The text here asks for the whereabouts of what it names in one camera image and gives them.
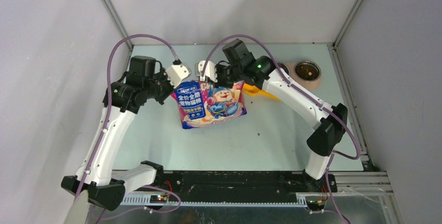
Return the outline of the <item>yellow plastic scoop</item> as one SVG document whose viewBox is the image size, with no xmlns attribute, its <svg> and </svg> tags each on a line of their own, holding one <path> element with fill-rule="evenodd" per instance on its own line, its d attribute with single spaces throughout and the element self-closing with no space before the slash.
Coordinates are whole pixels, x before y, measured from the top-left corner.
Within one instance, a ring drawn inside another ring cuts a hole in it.
<svg viewBox="0 0 442 224">
<path fill-rule="evenodd" d="M 276 96 L 274 96 L 274 95 L 272 95 L 270 93 L 267 93 L 267 92 L 265 92 L 263 90 L 260 90 L 256 86 L 252 86 L 252 85 L 249 85 L 249 84 L 246 84 L 246 83 L 243 85 L 242 91 L 245 92 L 245 94 L 247 94 L 249 96 L 265 96 L 265 97 L 274 99 L 276 101 L 279 101 L 278 97 L 276 97 Z"/>
</svg>

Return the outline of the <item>colourful pet food bag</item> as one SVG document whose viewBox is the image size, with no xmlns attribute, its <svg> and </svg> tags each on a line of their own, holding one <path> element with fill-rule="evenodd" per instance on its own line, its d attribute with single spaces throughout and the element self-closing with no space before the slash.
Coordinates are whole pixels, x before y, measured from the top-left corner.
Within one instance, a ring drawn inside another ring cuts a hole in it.
<svg viewBox="0 0 442 224">
<path fill-rule="evenodd" d="M 183 82 L 172 93 L 183 129 L 202 128 L 247 114 L 242 95 L 244 82 L 218 87 L 196 80 Z"/>
</svg>

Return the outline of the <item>pink double bowl stand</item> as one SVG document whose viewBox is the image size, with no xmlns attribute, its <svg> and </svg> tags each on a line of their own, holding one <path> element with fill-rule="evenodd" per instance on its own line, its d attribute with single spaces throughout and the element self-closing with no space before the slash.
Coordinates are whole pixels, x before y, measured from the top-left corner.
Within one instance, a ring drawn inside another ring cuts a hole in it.
<svg viewBox="0 0 442 224">
<path fill-rule="evenodd" d="M 283 63 L 290 70 L 289 77 L 309 91 L 315 90 L 321 83 L 322 71 L 313 61 L 301 60 L 296 63 Z"/>
</svg>

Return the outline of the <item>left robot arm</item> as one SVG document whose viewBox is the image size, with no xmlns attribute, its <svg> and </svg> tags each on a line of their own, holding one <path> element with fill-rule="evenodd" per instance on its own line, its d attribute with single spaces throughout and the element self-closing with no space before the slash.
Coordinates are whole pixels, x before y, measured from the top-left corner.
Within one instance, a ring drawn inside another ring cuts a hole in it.
<svg viewBox="0 0 442 224">
<path fill-rule="evenodd" d="M 97 132 L 77 172 L 62 179 L 61 187 L 75 197 L 84 191 L 87 202 L 114 211 L 125 196 L 144 186 L 158 191 L 165 184 L 164 167 L 142 161 L 136 167 L 113 177 L 113 165 L 123 138 L 147 100 L 163 104 L 192 71 L 178 58 L 168 68 L 153 57 L 135 56 L 129 67 L 116 80 L 108 80 L 103 110 Z"/>
</svg>

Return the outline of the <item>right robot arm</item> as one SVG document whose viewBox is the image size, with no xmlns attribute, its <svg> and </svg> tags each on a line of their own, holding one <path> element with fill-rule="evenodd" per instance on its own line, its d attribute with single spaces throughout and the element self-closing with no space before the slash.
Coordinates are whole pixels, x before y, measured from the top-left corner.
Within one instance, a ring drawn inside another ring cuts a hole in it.
<svg viewBox="0 0 442 224">
<path fill-rule="evenodd" d="M 270 54 L 255 58 L 240 39 L 227 43 L 222 51 L 228 64 L 215 65 L 216 85 L 238 81 L 253 85 L 279 98 L 312 127 L 314 131 L 306 141 L 309 159 L 302 176 L 308 191 L 318 191 L 324 185 L 333 151 L 347 132 L 347 107 L 331 105 L 300 86 Z"/>
</svg>

